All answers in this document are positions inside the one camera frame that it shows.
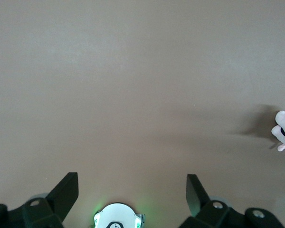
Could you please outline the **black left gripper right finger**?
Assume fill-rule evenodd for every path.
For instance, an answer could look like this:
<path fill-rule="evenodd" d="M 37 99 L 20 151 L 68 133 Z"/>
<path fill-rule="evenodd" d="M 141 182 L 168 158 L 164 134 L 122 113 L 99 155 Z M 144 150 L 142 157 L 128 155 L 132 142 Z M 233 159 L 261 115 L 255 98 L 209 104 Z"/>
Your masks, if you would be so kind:
<path fill-rule="evenodd" d="M 181 228 L 283 228 L 284 225 L 270 211 L 248 208 L 244 214 L 235 211 L 221 200 L 210 199 L 195 174 L 188 174 L 186 200 L 191 216 Z"/>

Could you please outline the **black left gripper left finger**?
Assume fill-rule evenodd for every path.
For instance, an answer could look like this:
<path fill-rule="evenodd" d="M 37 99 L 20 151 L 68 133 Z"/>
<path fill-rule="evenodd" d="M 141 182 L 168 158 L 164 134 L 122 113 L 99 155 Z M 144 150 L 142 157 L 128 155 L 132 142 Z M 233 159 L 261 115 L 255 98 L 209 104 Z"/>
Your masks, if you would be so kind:
<path fill-rule="evenodd" d="M 69 172 L 44 197 L 34 197 L 8 210 L 0 204 L 0 228 L 62 228 L 78 198 L 78 174 Z"/>

